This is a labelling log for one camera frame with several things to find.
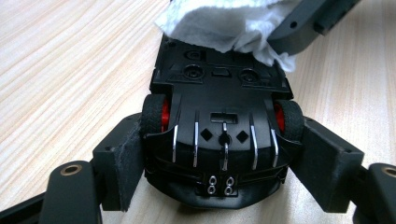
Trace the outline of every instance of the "metal pin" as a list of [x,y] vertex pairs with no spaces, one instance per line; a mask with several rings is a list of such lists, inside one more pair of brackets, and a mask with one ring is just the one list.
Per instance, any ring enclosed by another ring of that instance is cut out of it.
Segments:
[[276,134],[275,134],[275,130],[274,129],[271,129],[271,135],[273,137],[274,147],[275,147],[275,156],[274,156],[273,167],[276,167],[277,158],[279,157],[279,148],[277,146]]
[[253,140],[253,147],[254,147],[254,160],[251,169],[256,170],[257,159],[259,158],[259,151],[257,149],[257,139],[256,139],[256,132],[254,130],[254,125],[250,125],[250,131],[251,131],[251,138]]
[[198,161],[198,120],[199,120],[199,112],[195,111],[195,123],[194,123],[194,163],[193,167],[197,167]]
[[223,163],[223,171],[227,171],[227,163],[228,163],[228,144],[224,143],[224,163]]
[[175,126],[175,130],[174,130],[174,141],[172,145],[172,150],[173,150],[172,162],[176,162],[177,128],[178,128],[178,124]]
[[198,160],[198,122],[195,122],[194,125],[194,164],[193,167],[197,167]]
[[223,131],[225,133],[227,133],[227,123],[226,122],[223,123]]

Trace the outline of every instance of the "rectangular slot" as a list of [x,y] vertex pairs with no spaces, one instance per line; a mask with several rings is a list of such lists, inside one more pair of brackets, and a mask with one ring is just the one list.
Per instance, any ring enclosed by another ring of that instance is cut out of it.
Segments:
[[226,113],[211,113],[210,121],[215,123],[238,123],[238,116],[236,114]]

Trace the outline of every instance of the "light wooden surface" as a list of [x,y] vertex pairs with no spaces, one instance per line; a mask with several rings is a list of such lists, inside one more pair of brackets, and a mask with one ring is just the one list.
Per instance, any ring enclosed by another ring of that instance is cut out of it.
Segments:
[[[141,110],[168,1],[0,1],[0,210],[46,189],[68,161]],[[366,153],[396,164],[396,1],[363,0],[288,74],[304,113]],[[105,223],[350,223],[323,213],[289,172],[248,208],[194,210],[142,178],[130,211]]]

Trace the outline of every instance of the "black tire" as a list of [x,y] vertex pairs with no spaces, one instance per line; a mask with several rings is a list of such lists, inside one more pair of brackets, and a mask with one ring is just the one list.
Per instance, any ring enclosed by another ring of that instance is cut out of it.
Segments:
[[140,121],[140,133],[161,133],[163,128],[163,105],[166,97],[163,94],[150,94],[143,103]]
[[[294,101],[277,100],[274,103],[274,109],[282,136],[291,141],[300,141],[304,131],[304,116],[300,106]],[[283,130],[280,128],[279,116],[284,120]]]

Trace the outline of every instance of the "diamond-shaped hole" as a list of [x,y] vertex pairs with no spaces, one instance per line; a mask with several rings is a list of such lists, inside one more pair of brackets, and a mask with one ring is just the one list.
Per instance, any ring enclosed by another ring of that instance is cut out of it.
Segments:
[[203,131],[201,131],[201,136],[207,142],[207,141],[209,141],[210,138],[212,138],[213,134],[208,129],[204,129]]
[[245,133],[245,131],[242,131],[236,136],[236,139],[238,139],[239,142],[244,143],[248,139],[248,134]]

